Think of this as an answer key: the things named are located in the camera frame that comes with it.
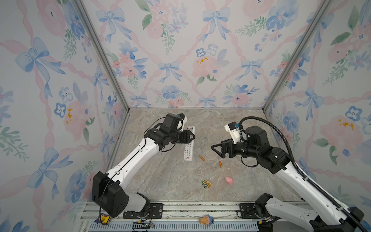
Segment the floral wallpaper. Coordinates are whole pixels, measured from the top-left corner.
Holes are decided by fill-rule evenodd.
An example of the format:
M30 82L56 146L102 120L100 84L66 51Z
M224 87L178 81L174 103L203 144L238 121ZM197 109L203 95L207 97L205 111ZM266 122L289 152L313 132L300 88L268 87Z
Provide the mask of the floral wallpaper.
M83 2L130 107L169 108L262 107L320 3Z
M369 231L370 8L369 0L334 1L266 111L304 171L333 197L359 207Z
M71 2L0 12L0 231L74 231L124 110Z

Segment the gray marble surface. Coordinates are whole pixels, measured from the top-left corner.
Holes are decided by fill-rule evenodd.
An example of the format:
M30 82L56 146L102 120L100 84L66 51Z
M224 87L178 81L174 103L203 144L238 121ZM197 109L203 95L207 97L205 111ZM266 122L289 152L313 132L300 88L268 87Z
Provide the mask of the gray marble surface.
M299 195L278 177L258 166L244 166L240 157L220 158L210 149L211 145L230 138L224 125L239 122L246 116L266 118L262 110L223 110L223 109L135 109L131 110L124 138L118 150L114 165L122 161L143 138L143 132L155 120L167 113L183 113L188 121L186 126L195 126L196 139L193 147L193 160L183 160L184 145L177 144L171 151L159 152L147 161L132 178L125 192L140 192L149 199L156 200L256 200L261 194L269 193L284 201L299 201ZM244 128L257 125L267 131L271 146L278 146L268 125L247 120ZM246 158L247 165L254 165L255 159ZM232 185L225 177L233 178ZM202 180L207 179L212 186L204 189Z

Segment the vent grille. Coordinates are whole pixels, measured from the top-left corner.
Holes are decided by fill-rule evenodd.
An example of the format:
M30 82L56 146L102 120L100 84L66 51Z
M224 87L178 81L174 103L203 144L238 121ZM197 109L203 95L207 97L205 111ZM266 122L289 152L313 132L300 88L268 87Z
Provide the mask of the vent grille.
M205 226L199 222L161 222L155 221L154 228L148 231L259 231L256 222L215 222L211 226ZM103 226L95 222L90 223L89 232L119 232L119 231L130 231L134 225L135 231L145 231L145 229L138 229L143 225L133 224L130 222L110 222L108 225Z

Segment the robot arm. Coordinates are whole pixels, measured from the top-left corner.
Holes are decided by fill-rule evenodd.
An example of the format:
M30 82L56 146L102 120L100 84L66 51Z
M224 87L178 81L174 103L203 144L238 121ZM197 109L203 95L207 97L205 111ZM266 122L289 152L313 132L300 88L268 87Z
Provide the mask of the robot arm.
M118 216L124 210L139 212L144 217L148 213L150 200L140 193L126 194L124 190L143 164L166 145L190 143L195 139L191 131L183 130L186 122L184 114L167 114L164 122L149 129L123 161L106 174L98 172L93 178L93 201L111 217Z
M274 128L274 125L264 119L247 117L242 119L239 124L232 122L226 125L225 129L230 133L232 139L213 145L211 149L221 158L225 158L227 153L230 158L236 155L256 158L258 164L288 183L314 209L305 210L282 202L265 193L255 202L255 210L260 217L264 218L270 215L280 217L308 231L345 232L354 231L357 226L360 227L359 222L364 214L358 208L349 208L346 204L333 199L328 192L304 174L303 170L293 160L293 157L291 159L290 155L281 148L269 145L265 130L254 126L244 131L241 124L246 119L256 119ZM242 133L246 134L246 139L242 137ZM221 151L216 150L216 147L221 147Z

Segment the white remote control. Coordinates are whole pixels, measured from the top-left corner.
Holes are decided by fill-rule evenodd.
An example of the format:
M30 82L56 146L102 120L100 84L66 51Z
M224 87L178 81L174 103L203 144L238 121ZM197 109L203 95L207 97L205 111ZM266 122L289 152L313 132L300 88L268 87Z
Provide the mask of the white remote control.
M195 127L187 127L187 130L190 130L194 134ZM188 143L184 147L184 160L192 161L192 154L193 154L193 142Z

